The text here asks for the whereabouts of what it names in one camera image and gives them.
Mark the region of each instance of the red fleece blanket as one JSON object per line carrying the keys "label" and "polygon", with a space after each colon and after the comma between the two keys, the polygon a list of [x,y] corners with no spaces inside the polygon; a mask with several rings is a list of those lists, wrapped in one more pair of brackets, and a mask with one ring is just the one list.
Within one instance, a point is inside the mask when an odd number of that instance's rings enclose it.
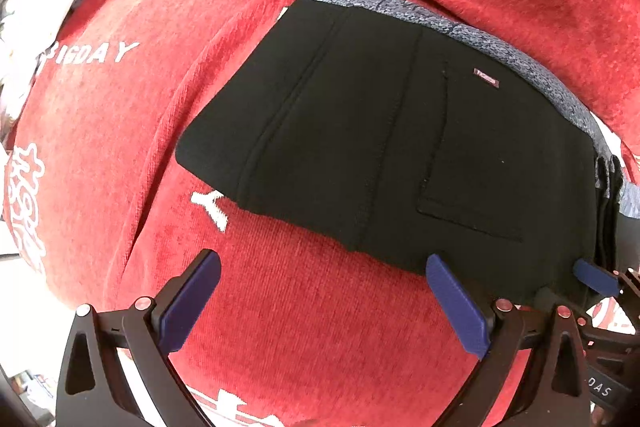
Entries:
{"label": "red fleece blanket", "polygon": [[[292,1],[86,0],[17,125],[6,220],[63,301],[98,309],[215,249],[222,281],[173,361],[219,425],[431,425],[475,360],[423,278],[243,212],[172,155]],[[640,153],[640,0],[411,1],[540,61]]]}

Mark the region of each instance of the back pocket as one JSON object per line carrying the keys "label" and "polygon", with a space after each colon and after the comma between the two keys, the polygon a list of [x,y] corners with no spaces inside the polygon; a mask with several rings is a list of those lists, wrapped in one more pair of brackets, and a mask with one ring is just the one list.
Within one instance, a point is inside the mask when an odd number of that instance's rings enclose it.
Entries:
{"label": "back pocket", "polygon": [[467,229],[521,241],[518,206],[526,184],[521,176],[529,170],[534,175],[534,165],[527,165],[534,154],[527,153],[523,144],[526,122],[518,100],[522,92],[513,86],[514,80],[524,81],[480,71],[466,60],[456,66],[445,62],[441,70],[446,121],[426,169],[417,210]]}

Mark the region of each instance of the clothing item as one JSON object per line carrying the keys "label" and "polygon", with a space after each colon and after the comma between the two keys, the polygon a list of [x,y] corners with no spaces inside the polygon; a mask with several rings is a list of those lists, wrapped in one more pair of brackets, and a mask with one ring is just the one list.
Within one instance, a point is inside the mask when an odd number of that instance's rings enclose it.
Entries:
{"label": "clothing item", "polygon": [[[596,155],[610,164],[612,151],[593,113],[551,71],[503,40],[471,26],[452,22],[426,8],[403,0],[322,1],[340,6],[359,6],[428,26],[498,60],[542,93],[568,121],[587,133],[593,140]],[[634,171],[634,163],[631,163],[631,172]],[[601,179],[597,178],[596,186],[601,187],[601,183]],[[604,197],[609,198],[609,187],[602,188],[604,188]],[[624,178],[622,187],[616,194],[615,199],[620,204],[620,213],[635,219],[640,218],[640,187]]]}
{"label": "clothing item", "polygon": [[241,208],[347,250],[419,275],[445,252],[494,298],[533,305],[549,287],[591,306],[572,273],[595,254],[590,136],[431,28],[296,0],[176,159]]}
{"label": "clothing item", "polygon": [[[293,1],[85,0],[16,126],[6,218],[59,298],[99,310],[216,250],[222,280],[172,361],[221,425],[431,425],[476,360],[424,277],[241,210],[174,159]],[[534,58],[638,153],[640,0],[405,1]]]}
{"label": "clothing item", "polygon": [[0,141],[4,144],[30,92],[38,56],[53,44],[73,0],[0,1]]}

